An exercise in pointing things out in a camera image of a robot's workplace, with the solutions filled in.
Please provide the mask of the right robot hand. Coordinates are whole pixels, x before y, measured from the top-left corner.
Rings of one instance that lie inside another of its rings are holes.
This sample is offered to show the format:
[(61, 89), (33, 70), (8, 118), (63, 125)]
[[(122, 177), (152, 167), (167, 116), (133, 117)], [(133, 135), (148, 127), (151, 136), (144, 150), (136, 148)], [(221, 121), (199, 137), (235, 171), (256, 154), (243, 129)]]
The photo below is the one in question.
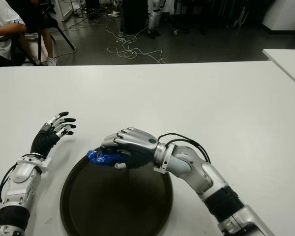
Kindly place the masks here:
[(107, 136), (101, 147), (120, 152), (122, 159), (113, 165), (116, 169), (135, 169), (153, 161), (159, 141), (153, 135), (142, 130), (129, 127)]

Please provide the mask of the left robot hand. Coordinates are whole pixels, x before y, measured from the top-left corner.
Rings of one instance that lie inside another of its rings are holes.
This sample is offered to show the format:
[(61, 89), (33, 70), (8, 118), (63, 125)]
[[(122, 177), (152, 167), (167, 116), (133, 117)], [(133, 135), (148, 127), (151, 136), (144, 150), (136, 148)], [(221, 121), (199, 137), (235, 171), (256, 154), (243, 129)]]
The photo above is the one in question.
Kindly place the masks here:
[(68, 118), (69, 112), (61, 112), (48, 119), (36, 134), (30, 148), (30, 153), (46, 158), (50, 150), (64, 136), (73, 135), (76, 128), (75, 118)]

